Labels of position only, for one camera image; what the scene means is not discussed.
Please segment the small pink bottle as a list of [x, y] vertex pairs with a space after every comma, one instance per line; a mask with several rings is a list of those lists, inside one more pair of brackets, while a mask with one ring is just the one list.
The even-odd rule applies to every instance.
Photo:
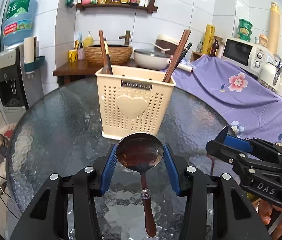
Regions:
[[82, 42], [78, 46], [78, 60], [83, 60], [85, 58], [84, 46]]

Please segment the black gold chopstick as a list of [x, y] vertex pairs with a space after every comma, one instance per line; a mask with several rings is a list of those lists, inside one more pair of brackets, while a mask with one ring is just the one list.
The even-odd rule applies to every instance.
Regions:
[[107, 44], [107, 40], [106, 39], [104, 39], [104, 45], [105, 45], [106, 60], [107, 60], [107, 70], [106, 70], [106, 73], [112, 75], [113, 74], [113, 70], [112, 70], [111, 59], [110, 59], [110, 54], [109, 54], [109, 51], [108, 51], [108, 44]]

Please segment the round steel spoon wooden handle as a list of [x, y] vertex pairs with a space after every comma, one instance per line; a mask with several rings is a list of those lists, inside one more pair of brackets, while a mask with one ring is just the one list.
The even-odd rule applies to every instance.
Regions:
[[150, 237], [155, 237], [157, 228], [152, 213], [146, 173], [161, 162], [163, 154], [164, 147], [160, 140], [154, 135], [142, 132], [121, 139], [116, 150], [121, 165], [140, 174], [145, 230]]

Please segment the cream plastic utensil basket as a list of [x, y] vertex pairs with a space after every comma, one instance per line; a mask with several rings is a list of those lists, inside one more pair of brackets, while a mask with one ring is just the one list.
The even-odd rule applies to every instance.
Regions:
[[164, 72], [112, 66], [113, 74], [98, 70], [97, 77], [102, 136], [121, 140], [137, 132], [157, 135], [176, 86], [163, 82]]

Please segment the curved brown wooden chopstick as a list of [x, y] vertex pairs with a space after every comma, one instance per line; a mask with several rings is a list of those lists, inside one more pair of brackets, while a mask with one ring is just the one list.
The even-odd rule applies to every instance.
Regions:
[[107, 74], [106, 70], [107, 70], [107, 60], [106, 60], [106, 52], [105, 52], [105, 45], [104, 45], [104, 35], [103, 35], [103, 31], [99, 30], [99, 38], [100, 38], [100, 48], [101, 48], [101, 53], [102, 53], [102, 59], [103, 59], [103, 69], [102, 69], [102, 73], [103, 74]]

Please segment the bamboo style faucet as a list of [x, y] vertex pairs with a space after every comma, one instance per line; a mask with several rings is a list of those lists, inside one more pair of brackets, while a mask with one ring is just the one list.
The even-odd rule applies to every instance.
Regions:
[[124, 45], [125, 46], [129, 46], [130, 39], [131, 39], [131, 31], [130, 30], [126, 30], [125, 31], [125, 35], [119, 36], [118, 38], [120, 40], [124, 40]]

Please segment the white water dispenser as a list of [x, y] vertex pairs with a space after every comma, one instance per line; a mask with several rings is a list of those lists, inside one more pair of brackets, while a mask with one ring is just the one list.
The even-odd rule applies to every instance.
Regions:
[[24, 62], [24, 45], [0, 53], [0, 112], [8, 124], [17, 123], [44, 96], [40, 68], [45, 57]]

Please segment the green stacked containers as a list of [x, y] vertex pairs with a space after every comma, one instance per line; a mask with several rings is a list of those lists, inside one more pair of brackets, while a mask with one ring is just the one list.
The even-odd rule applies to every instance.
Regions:
[[240, 19], [236, 38], [250, 42], [253, 25], [247, 20]]

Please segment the thin black chopstick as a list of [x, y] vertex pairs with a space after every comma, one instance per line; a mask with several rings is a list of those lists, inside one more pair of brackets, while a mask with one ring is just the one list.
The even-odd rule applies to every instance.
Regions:
[[186, 56], [187, 52], [189, 51], [189, 49], [191, 48], [193, 44], [191, 42], [188, 43], [188, 45], [186, 46], [186, 48], [182, 51], [182, 53], [180, 54], [180, 57], [177, 60], [176, 65], [174, 66], [173, 70], [171, 71], [170, 77], [168, 77], [166, 79], [166, 82], [169, 82], [172, 76], [172, 73], [174, 72], [174, 70], [177, 68], [177, 66], [181, 63], [181, 61], [184, 59], [184, 57]]

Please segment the yellow mug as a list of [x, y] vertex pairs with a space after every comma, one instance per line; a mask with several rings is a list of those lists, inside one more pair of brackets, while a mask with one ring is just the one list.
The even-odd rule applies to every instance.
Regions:
[[68, 51], [68, 62], [76, 62], [78, 60], [78, 51], [76, 49]]

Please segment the tall rolled beige mat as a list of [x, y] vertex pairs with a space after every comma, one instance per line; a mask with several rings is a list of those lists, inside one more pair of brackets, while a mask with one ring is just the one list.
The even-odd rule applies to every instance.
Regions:
[[279, 6], [276, 2], [271, 2], [267, 48], [272, 54], [277, 53], [279, 34], [280, 34]]

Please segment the paper cup stack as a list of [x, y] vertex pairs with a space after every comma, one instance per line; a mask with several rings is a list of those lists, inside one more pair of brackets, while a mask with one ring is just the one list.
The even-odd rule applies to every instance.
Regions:
[[24, 39], [24, 63], [33, 63], [36, 60], [36, 36]]

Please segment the yellow box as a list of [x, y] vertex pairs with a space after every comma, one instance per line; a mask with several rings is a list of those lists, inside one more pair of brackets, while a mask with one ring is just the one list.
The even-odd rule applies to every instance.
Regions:
[[201, 54], [208, 55], [211, 51], [212, 44], [214, 42], [215, 27], [208, 24], [206, 26], [206, 32], [203, 39]]

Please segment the cream frying pan with lid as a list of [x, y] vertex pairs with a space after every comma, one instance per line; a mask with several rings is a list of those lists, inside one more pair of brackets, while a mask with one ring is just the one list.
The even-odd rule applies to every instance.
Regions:
[[172, 63], [173, 55], [147, 49], [135, 49], [133, 59], [138, 67], [151, 70], [164, 70]]

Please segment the white kettle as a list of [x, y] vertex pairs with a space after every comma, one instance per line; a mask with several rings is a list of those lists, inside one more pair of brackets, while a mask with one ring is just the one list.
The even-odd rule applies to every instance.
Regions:
[[269, 59], [262, 67], [258, 82], [264, 87], [277, 89], [282, 73], [282, 60], [277, 54], [273, 54], [274, 59]]

